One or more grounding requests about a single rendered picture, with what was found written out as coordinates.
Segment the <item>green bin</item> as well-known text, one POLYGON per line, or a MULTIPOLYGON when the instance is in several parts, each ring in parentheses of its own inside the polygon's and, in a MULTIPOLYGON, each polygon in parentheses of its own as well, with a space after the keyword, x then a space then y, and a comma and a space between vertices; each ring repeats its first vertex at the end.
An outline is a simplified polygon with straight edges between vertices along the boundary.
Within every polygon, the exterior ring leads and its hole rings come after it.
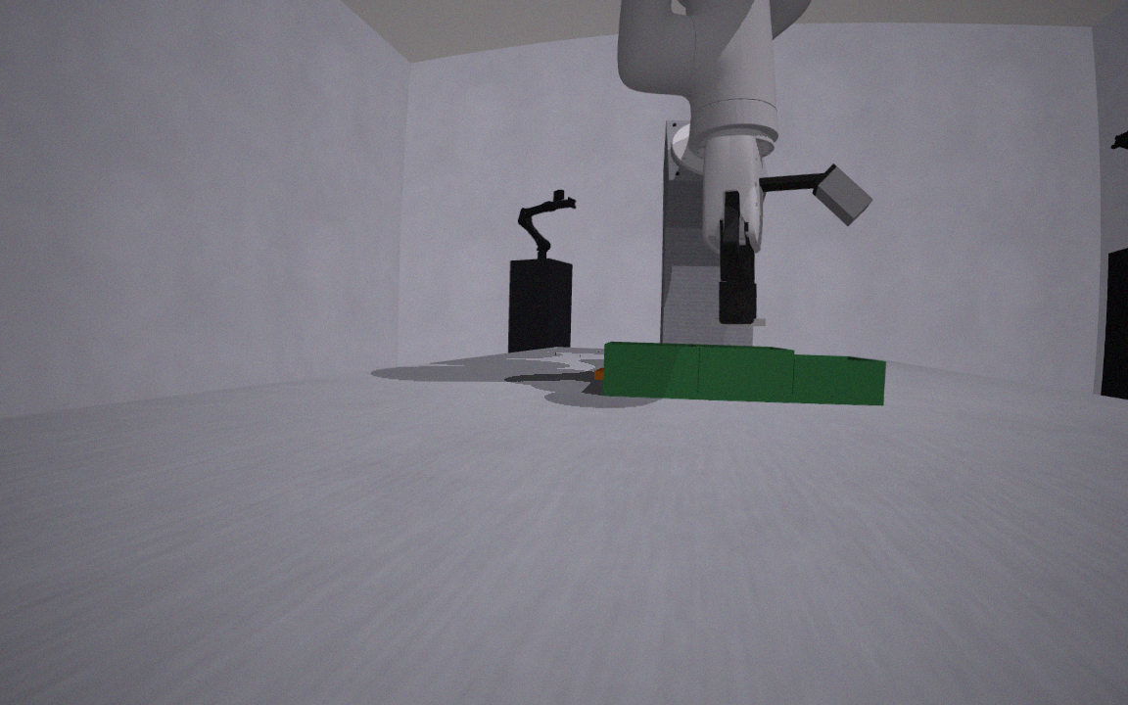
POLYGON ((609 341, 603 344, 601 395, 883 405, 885 361, 872 360, 795 355, 795 350, 774 347, 609 341))

